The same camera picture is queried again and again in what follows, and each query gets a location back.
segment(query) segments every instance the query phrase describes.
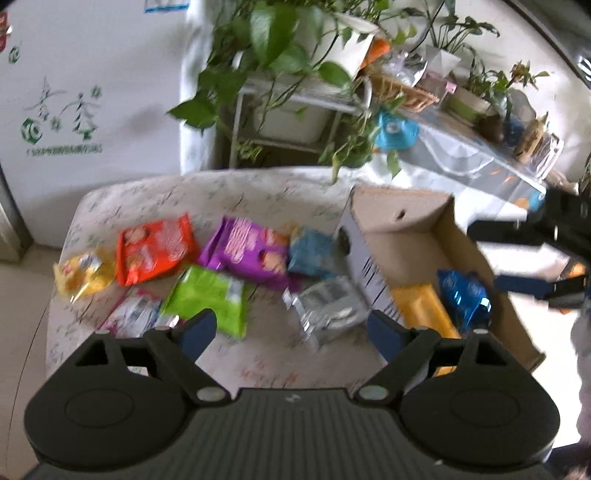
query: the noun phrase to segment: blue foil package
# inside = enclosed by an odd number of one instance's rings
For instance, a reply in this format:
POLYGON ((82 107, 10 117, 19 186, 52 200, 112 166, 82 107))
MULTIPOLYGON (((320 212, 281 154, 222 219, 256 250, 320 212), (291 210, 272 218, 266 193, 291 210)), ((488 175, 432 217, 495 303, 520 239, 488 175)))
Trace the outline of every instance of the blue foil package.
POLYGON ((380 130, 375 146, 380 150, 404 150, 417 141, 419 126, 414 120, 381 109, 378 125, 380 130))
POLYGON ((306 226, 291 234, 287 271, 322 279, 336 275, 335 241, 329 235, 306 226))
POLYGON ((455 327, 461 335, 491 325, 491 301, 476 274, 437 270, 441 295, 455 327))

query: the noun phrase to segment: floor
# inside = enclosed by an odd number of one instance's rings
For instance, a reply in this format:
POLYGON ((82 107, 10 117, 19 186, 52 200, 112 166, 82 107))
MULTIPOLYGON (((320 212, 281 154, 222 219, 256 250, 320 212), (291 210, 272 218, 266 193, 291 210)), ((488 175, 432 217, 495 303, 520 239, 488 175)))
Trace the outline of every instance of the floor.
MULTIPOLYGON (((33 246, 19 265, 0 263, 0 476, 19 479, 35 465, 22 426, 25 406, 45 379, 47 305, 53 291, 53 249, 33 246)), ((488 255, 495 264, 493 255, 488 255)), ((522 258, 524 264, 533 262, 522 258)), ((570 343, 575 313, 562 315, 523 296, 513 301, 534 343, 547 354, 534 377, 561 415, 555 446, 578 441, 580 380, 570 343)))
POLYGON ((45 380, 47 305, 60 251, 34 245, 20 264, 0 262, 0 476, 22 478, 35 464, 22 426, 45 380))

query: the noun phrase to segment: green leaf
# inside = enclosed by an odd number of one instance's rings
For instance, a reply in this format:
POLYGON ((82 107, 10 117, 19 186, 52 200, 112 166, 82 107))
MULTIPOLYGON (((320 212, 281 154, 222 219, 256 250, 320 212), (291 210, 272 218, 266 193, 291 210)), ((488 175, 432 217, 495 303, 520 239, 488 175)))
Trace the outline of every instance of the green leaf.
POLYGON ((414 7, 403 8, 401 12, 404 12, 409 17, 425 17, 425 12, 414 7))
POLYGON ((297 11, 292 5, 255 5, 251 13, 251 41, 263 66, 268 66, 290 45, 297 23, 297 11))
POLYGON ((217 119, 215 107, 204 98, 194 98, 183 102, 168 113, 179 120, 186 120, 186 125, 199 130, 212 127, 217 119))
POLYGON ((443 0, 443 4, 447 8, 450 15, 456 14, 456 0, 443 0))
POLYGON ((345 46, 347 42, 351 40, 351 35, 353 35, 353 28, 351 27, 345 27, 340 31, 340 37, 343 39, 343 46, 345 46))
POLYGON ((397 150, 390 150, 388 152, 388 156, 386 157, 386 165, 388 166, 388 170, 393 177, 395 177, 400 172, 400 157, 398 156, 397 150))
POLYGON ((301 72, 309 65, 310 59, 304 47, 297 43, 292 43, 269 67, 280 74, 301 72))
POLYGON ((368 33, 360 33, 359 36, 357 37, 357 43, 361 43, 367 37, 369 37, 368 33))
POLYGON ((294 112, 294 115, 300 122, 302 122, 304 120, 304 116, 306 115, 307 110, 308 110, 308 107, 303 106, 302 108, 296 110, 294 112))
POLYGON ((417 33, 417 27, 415 27, 413 24, 410 24, 410 27, 408 28, 407 38, 413 38, 417 33))
POLYGON ((351 77, 338 63, 333 61, 323 62, 318 68, 320 77, 331 85, 344 88, 351 83, 351 77))
POLYGON ((404 105, 404 103, 406 102, 406 100, 407 100, 406 95, 404 95, 402 92, 400 92, 392 100, 388 100, 388 101, 384 102, 382 104, 382 106, 388 112, 394 113, 396 110, 398 110, 400 107, 402 107, 404 105))
POLYGON ((407 39, 407 35, 404 32, 404 30, 402 28, 398 29, 398 33, 396 34, 396 36, 391 40, 391 42, 394 45, 402 45, 404 42, 406 42, 407 39))
POLYGON ((456 25, 458 20, 460 20, 460 17, 458 17, 457 15, 448 15, 446 17, 443 17, 443 24, 456 25))
POLYGON ((298 9, 298 15, 300 21, 306 22, 309 29, 314 33, 316 41, 319 42, 322 39, 322 34, 324 32, 326 14, 319 7, 313 6, 300 7, 298 9))
POLYGON ((332 157, 333 153, 335 152, 335 144, 334 142, 329 143, 326 145, 326 148, 320 155, 318 159, 318 165, 327 164, 329 162, 329 158, 332 157))
POLYGON ((232 31, 238 40, 238 48, 246 50, 251 44, 251 26, 244 17, 236 17, 231 22, 232 31))
POLYGON ((349 168, 360 168, 363 167, 369 160, 371 160, 371 148, 362 149, 355 153, 351 153, 345 158, 341 165, 349 168))
POLYGON ((238 92, 246 82, 248 74, 230 67, 205 69, 199 74, 199 89, 215 92, 218 101, 224 105, 234 103, 238 92))
POLYGON ((383 12, 384 10, 387 10, 390 7, 390 2, 388 0, 377 0, 374 8, 378 11, 378 12, 383 12))
POLYGON ((497 38, 501 36, 501 33, 497 30, 497 28, 493 24, 490 24, 488 22, 483 22, 483 23, 479 24, 479 26, 484 28, 486 31, 489 31, 491 33, 495 33, 497 38))

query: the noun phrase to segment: green flower pot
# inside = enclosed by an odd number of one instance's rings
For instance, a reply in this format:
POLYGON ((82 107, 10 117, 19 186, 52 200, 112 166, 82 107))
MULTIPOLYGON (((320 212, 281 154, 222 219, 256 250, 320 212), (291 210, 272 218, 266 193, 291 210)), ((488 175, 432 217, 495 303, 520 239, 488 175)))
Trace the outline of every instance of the green flower pot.
POLYGON ((474 125, 486 113, 491 104, 477 97, 465 88, 458 87, 456 93, 449 97, 447 109, 455 115, 474 125))

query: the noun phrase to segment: screw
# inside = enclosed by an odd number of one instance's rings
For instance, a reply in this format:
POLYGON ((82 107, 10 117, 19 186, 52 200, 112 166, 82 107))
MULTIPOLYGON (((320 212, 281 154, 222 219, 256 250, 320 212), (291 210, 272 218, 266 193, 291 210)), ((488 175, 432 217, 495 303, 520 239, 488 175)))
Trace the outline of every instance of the screw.
POLYGON ((388 390, 381 385, 365 385, 359 389, 359 396, 369 401, 384 400, 388 394, 388 390))
POLYGON ((226 398, 226 391, 220 387, 203 387, 197 390, 197 398, 208 402, 220 401, 226 398))

